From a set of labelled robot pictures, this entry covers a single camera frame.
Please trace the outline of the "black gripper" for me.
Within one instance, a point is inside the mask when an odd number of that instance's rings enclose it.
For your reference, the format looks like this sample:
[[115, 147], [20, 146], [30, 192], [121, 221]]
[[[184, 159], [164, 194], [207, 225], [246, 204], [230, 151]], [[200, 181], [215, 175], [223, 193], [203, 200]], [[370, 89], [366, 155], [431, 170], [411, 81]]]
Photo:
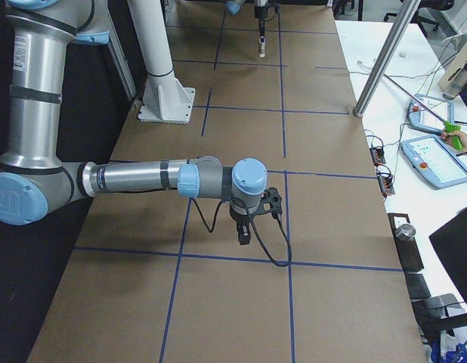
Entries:
[[230, 202], [230, 216], [237, 224], [237, 237], [240, 246], [250, 244], [249, 226], [252, 216], [246, 203], [243, 200], [232, 200]]
[[269, 1], [268, 0], [254, 0], [255, 18], [258, 19], [259, 37], [265, 37], [265, 21], [268, 15]]

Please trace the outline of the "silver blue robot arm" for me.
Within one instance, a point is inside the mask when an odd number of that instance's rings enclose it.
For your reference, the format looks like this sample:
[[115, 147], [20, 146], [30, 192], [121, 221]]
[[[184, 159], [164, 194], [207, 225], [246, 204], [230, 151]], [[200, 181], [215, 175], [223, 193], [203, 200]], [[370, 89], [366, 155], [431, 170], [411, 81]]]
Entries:
[[[12, 52], [12, 31], [3, 11], [0, 5], [0, 154], [8, 133], [5, 84], [10, 78]], [[163, 126], [155, 134], [151, 125], [136, 124], [132, 135], [122, 135], [128, 104], [113, 59], [104, 46], [68, 46], [65, 92], [57, 140], [57, 154], [65, 162], [184, 157], [193, 150], [193, 144], [180, 136], [176, 126]], [[0, 254], [66, 249], [75, 242], [159, 249], [179, 241], [179, 212], [185, 202], [173, 193], [120, 194], [102, 197], [99, 202], [107, 211], [93, 217], [87, 215], [91, 201], [80, 200], [29, 225], [0, 222]]]
[[[225, 2], [226, 10], [232, 14], [237, 14], [242, 6], [246, 3], [246, 0], [227, 0]], [[268, 15], [268, 0], [254, 0], [254, 16], [258, 21], [258, 31], [260, 42], [265, 41], [265, 22]]]

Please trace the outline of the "person hand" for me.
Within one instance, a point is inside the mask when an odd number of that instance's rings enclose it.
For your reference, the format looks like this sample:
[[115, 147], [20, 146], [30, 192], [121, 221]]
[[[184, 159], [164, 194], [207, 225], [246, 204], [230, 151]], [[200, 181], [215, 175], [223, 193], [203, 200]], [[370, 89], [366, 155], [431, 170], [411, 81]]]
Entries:
[[455, 137], [457, 137], [460, 141], [460, 144], [462, 145], [461, 151], [467, 153], [467, 134], [460, 131], [460, 130], [454, 130], [453, 132], [442, 132], [441, 133], [441, 139], [445, 144], [450, 145], [452, 148], [455, 148], [454, 146], [454, 140]]

